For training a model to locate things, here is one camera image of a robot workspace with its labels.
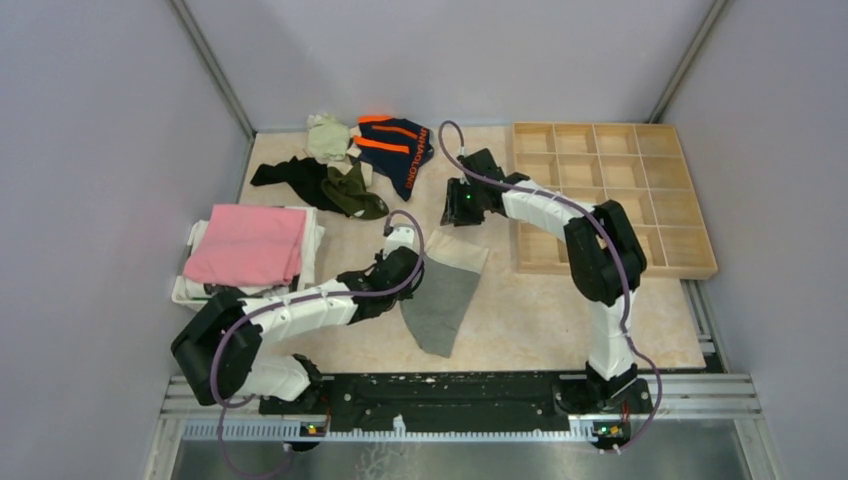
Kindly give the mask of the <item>grey underwear white waistband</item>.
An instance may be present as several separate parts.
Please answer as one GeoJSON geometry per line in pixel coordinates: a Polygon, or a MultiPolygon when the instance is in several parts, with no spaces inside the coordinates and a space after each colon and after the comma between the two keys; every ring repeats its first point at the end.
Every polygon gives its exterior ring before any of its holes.
{"type": "Polygon", "coordinates": [[[434,232],[425,247],[423,279],[401,314],[418,347],[429,355],[449,358],[489,250],[434,232]]]}

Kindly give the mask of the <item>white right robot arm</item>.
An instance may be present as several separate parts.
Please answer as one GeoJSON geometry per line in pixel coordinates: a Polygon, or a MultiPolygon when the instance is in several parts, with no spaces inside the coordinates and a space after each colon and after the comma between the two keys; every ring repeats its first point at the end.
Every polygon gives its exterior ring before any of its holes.
{"type": "Polygon", "coordinates": [[[637,376],[631,313],[647,268],[623,206],[614,200],[586,204],[522,173],[507,175],[487,149],[450,161],[463,176],[448,182],[444,223],[479,225],[491,212],[547,232],[564,247],[571,279],[592,319],[586,397],[594,409],[614,411],[637,376]]]}

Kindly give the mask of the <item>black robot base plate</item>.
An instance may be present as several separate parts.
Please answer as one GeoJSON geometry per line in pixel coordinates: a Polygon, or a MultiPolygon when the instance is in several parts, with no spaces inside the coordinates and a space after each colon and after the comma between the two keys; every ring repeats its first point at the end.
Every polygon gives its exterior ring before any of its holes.
{"type": "Polygon", "coordinates": [[[401,418],[412,433],[565,431],[576,416],[630,421],[653,409],[648,383],[637,379],[611,399],[592,396],[576,371],[338,374],[312,398],[262,397],[262,415],[317,416],[333,433],[382,432],[401,418]]]}

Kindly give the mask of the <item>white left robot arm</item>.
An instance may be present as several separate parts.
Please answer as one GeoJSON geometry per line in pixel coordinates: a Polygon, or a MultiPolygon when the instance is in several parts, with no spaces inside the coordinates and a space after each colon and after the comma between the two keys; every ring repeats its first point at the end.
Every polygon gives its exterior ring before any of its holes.
{"type": "Polygon", "coordinates": [[[423,278],[409,247],[379,253],[360,271],[317,287],[269,298],[215,295],[171,343],[195,400],[232,407],[238,392],[284,401],[297,413],[319,404],[320,374],[305,356],[274,357],[263,348],[313,330],[377,318],[412,297],[423,278]]]}

